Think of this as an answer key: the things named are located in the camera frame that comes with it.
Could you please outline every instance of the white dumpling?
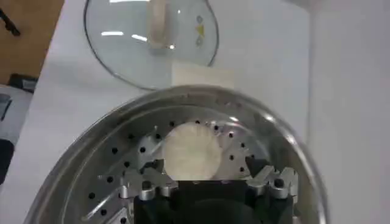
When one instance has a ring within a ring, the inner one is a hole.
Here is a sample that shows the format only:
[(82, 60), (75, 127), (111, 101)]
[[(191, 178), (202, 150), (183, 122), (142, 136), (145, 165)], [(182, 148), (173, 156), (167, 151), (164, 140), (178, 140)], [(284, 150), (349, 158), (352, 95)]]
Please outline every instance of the white dumpling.
[(165, 171), (173, 180), (210, 180), (222, 160), (222, 149), (213, 131), (193, 122), (173, 129), (162, 151)]

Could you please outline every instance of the stainless steel pot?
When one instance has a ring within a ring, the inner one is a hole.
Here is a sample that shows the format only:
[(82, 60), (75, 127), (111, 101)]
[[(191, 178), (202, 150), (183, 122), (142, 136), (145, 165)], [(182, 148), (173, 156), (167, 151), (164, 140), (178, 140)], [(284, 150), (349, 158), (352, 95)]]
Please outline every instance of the stainless steel pot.
[(175, 126), (194, 121), (214, 130), (225, 151), (219, 178), (249, 175), (245, 156), (264, 158), (300, 176), (302, 223), (328, 223), (324, 186), (286, 123), (256, 100), (210, 86), (156, 91), (107, 114), (64, 153), (42, 185), (25, 223), (120, 223), (132, 215), (118, 197), (120, 176), (161, 157), (160, 144)]

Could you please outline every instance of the glass lid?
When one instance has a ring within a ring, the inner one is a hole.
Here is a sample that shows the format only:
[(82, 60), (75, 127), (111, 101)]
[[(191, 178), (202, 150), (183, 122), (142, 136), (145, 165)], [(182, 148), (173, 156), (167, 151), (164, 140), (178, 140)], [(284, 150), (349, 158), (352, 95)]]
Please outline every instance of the glass lid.
[(209, 66), (218, 48), (205, 0), (88, 0), (84, 27), (101, 64), (146, 89), (171, 86), (174, 60)]

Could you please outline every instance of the black object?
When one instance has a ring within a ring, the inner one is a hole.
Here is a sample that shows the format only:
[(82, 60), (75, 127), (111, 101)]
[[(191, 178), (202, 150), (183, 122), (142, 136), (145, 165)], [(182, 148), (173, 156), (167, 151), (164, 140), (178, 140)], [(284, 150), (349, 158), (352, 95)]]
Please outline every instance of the black object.
[(285, 182), (282, 179), (278, 178), (278, 179), (274, 180), (274, 185), (275, 185), (275, 187), (282, 188), (285, 186)]
[(108, 182), (108, 183), (112, 183), (112, 181), (114, 181), (114, 178), (113, 178), (113, 177), (111, 177), (111, 176), (107, 177), (107, 182)]
[(142, 190), (149, 190), (152, 188), (152, 183), (148, 180), (142, 182)]
[(292, 224), (293, 198), (257, 197), (245, 181), (179, 181), (170, 197), (134, 199), (135, 223)]
[(88, 198), (89, 198), (89, 199), (94, 199), (95, 196), (96, 196), (96, 195), (95, 195), (94, 192), (91, 192), (91, 193), (88, 194)]
[(13, 156), (14, 146), (12, 142), (0, 139), (0, 185), (3, 184), (5, 176)]
[(102, 216), (107, 215), (107, 210), (105, 210), (105, 209), (100, 210), (100, 215), (102, 215)]
[(28, 75), (12, 74), (8, 81), (8, 86), (12, 86), (18, 89), (25, 90), (29, 93), (34, 93), (35, 86), (37, 85), (38, 79)]
[(14, 25), (14, 23), (11, 21), (10, 18), (8, 18), (8, 16), (3, 12), (2, 9), (0, 9), (0, 18), (2, 18), (2, 20), (4, 20), (5, 22), (5, 28), (12, 33), (12, 35), (18, 37), (20, 36), (20, 31), (16, 28), (16, 26)]
[(118, 148), (112, 148), (111, 149), (111, 152), (112, 152), (112, 154), (117, 154), (118, 153)]
[(164, 160), (156, 159), (153, 162), (147, 162), (140, 170), (141, 173), (144, 173), (145, 168), (153, 168), (159, 172), (162, 172), (164, 169)]

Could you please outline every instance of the white surface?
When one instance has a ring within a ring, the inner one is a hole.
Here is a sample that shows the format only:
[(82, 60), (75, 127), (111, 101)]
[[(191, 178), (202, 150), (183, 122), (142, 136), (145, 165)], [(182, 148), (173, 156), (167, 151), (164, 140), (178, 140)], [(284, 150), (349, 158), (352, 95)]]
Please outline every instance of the white surface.
[[(212, 0), (215, 66), (239, 71), (255, 96), (306, 136), (308, 13), (281, 0)], [(140, 91), (112, 77), (83, 33), (83, 1), (66, 0), (0, 194), (0, 223), (22, 223), (49, 171), (93, 122)]]
[(181, 61), (172, 64), (172, 86), (215, 85), (234, 89), (235, 73), (226, 69), (204, 67)]
[(318, 1), (310, 149), (332, 223), (389, 223), (390, 1)]

